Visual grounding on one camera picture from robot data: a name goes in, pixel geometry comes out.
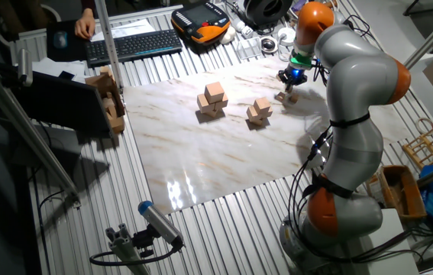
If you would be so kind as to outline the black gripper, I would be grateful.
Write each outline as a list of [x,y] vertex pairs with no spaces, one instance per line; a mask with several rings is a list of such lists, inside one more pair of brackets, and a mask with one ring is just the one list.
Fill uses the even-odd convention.
[[285,91],[291,93],[293,85],[301,85],[307,82],[307,75],[305,75],[305,70],[287,66],[287,68],[280,71],[280,79],[280,82],[286,86]]

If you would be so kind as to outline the bare person hand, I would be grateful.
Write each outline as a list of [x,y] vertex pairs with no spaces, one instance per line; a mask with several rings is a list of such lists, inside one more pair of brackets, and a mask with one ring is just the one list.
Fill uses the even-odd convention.
[[91,8],[82,12],[82,17],[76,21],[75,35],[85,40],[90,40],[95,33],[95,18]]

